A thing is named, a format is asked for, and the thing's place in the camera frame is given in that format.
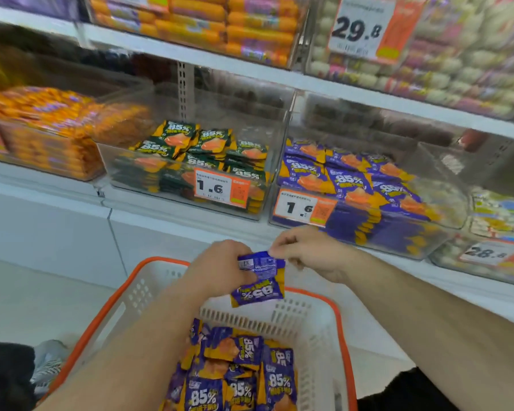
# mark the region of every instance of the basket handle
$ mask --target basket handle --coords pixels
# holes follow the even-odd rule
[[[88,328],[82,334],[82,337],[75,345],[72,353],[69,355],[67,362],[61,368],[61,372],[58,374],[57,378],[52,382],[48,393],[42,398],[44,401],[50,394],[55,392],[69,377],[72,368],[75,366],[76,362],[82,355],[84,349],[88,345],[90,339],[94,336],[96,331],[99,329],[99,326],[102,324],[103,320],[107,316],[107,314],[113,309],[116,302],[120,299],[122,294],[128,289],[131,283],[133,283],[139,274],[139,272],[143,269],[147,264],[154,261],[164,261],[171,262],[178,265],[184,265],[186,267],[190,266],[190,262],[176,260],[173,258],[166,258],[163,256],[152,256],[144,259],[139,262],[135,269],[132,271],[128,279],[122,284],[122,286],[115,291],[115,293],[107,300],[107,303],[103,306],[103,308],[99,311],[97,316],[91,321]],[[335,320],[337,325],[337,335],[339,337],[339,346],[341,348],[341,356],[343,358],[343,365],[345,370],[345,380],[346,380],[346,393],[349,400],[349,411],[357,411],[358,410],[358,402],[356,398],[356,384],[354,383],[354,374],[352,372],[352,362],[350,360],[349,349],[347,347],[345,341],[345,334],[343,332],[343,320],[341,317],[341,311],[337,307],[337,304],[333,302],[328,297],[322,296],[321,294],[312,293],[307,290],[302,290],[300,288],[286,287],[286,291],[291,291],[292,293],[303,294],[305,296],[313,297],[315,299],[322,300],[327,303],[329,307],[333,310],[335,314]]]

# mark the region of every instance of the snack display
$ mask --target snack display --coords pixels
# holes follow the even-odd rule
[[[116,127],[130,144],[96,139],[111,184],[258,219],[280,158],[286,111],[272,109],[280,119],[265,119],[223,107],[228,101],[221,95],[196,89],[195,97],[189,122],[179,114],[176,85],[106,104],[96,127],[115,120],[118,106],[148,110],[147,118]]]
[[[514,198],[473,188],[463,230],[430,260],[441,267],[514,284]]]
[[[198,354],[188,372],[177,365],[161,410],[297,410],[293,349],[248,331],[211,328],[199,319],[194,328],[201,329]]]
[[[0,7],[65,20],[78,20],[78,0],[0,0]]]
[[[268,255],[267,251],[238,257],[240,269],[253,271],[258,281],[243,285],[231,294],[231,304],[239,307],[246,304],[284,298],[284,271],[286,262]]]
[[[334,48],[342,3],[322,0],[318,7],[308,74],[496,118],[514,116],[514,0],[375,0],[383,7],[413,3],[420,18],[400,27],[394,11],[387,28],[380,26],[373,57],[366,49],[375,37],[362,38],[363,26],[343,30],[355,39],[348,54]],[[381,55],[394,34],[403,45]]]
[[[102,174],[92,140],[95,116],[103,108],[100,98],[130,87],[146,91],[150,82],[47,57],[27,60],[34,65],[30,74],[17,70],[27,86],[0,90],[0,160],[84,181]],[[116,118],[143,111],[116,109]],[[115,128],[109,121],[106,132],[119,138]]]
[[[271,223],[310,223],[341,241],[415,259],[464,224],[467,195],[436,158],[439,147],[409,138],[393,142],[398,147],[343,138],[296,126],[299,120],[293,116],[288,129]],[[289,154],[298,151],[289,146],[290,138],[325,150],[325,165],[313,161],[312,153]]]
[[[290,68],[310,0],[87,0],[95,23]]]

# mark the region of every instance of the white plastic basket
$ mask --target white plastic basket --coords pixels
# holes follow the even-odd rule
[[[57,389],[91,356],[137,320],[155,296],[183,275],[188,262],[151,257],[140,262],[89,325],[50,388]],[[298,411],[356,411],[356,388],[341,314],[327,297],[286,287],[283,300],[233,309],[229,297],[209,299],[200,319],[246,329],[293,347]]]

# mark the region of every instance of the floor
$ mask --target floor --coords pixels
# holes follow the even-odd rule
[[[113,290],[0,262],[0,341],[37,345],[59,339],[69,346]],[[350,348],[358,397],[381,391],[412,362]]]

